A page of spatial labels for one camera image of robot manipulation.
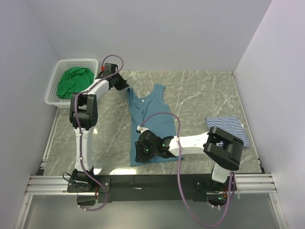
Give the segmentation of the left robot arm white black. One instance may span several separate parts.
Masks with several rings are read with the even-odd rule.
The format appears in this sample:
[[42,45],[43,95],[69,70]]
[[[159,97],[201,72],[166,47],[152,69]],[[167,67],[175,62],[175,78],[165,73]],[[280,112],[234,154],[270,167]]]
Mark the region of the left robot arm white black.
[[102,70],[93,83],[79,93],[73,93],[70,106],[70,123],[76,136],[76,163],[70,175],[69,186],[89,192],[99,185],[95,182],[92,160],[92,135],[98,121],[98,100],[110,89],[128,88],[114,63],[102,64]]

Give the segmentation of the blue white striped tank top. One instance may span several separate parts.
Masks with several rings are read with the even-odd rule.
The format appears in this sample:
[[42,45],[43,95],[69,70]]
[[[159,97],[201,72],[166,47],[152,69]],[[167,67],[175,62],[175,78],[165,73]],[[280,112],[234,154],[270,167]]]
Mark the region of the blue white striped tank top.
[[208,129],[218,127],[240,138],[243,141],[245,148],[250,146],[250,141],[246,135],[244,127],[237,116],[207,117],[205,123]]

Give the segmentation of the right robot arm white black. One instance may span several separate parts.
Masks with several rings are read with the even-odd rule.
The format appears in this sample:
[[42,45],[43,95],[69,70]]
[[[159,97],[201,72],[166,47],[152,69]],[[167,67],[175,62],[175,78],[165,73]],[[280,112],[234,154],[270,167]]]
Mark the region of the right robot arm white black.
[[161,138],[140,126],[136,132],[140,134],[135,142],[136,162],[147,163],[157,157],[178,159],[179,156],[194,154],[210,157],[215,162],[209,178],[209,185],[214,190],[222,189],[230,172],[240,168],[243,140],[218,127],[212,127],[200,135],[183,137]]

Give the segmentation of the teal tank top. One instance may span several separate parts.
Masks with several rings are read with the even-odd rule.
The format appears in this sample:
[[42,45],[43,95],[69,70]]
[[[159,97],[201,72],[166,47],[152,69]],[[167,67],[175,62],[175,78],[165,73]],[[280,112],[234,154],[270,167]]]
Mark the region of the teal tank top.
[[150,129],[160,138],[175,136],[176,130],[174,117],[169,115],[169,106],[163,100],[165,86],[155,84],[152,92],[139,98],[133,88],[127,89],[127,101],[129,113],[131,115],[131,144],[130,144],[130,165],[140,166],[144,163],[136,162],[135,142],[140,134],[136,132],[137,126],[144,123],[144,127]]

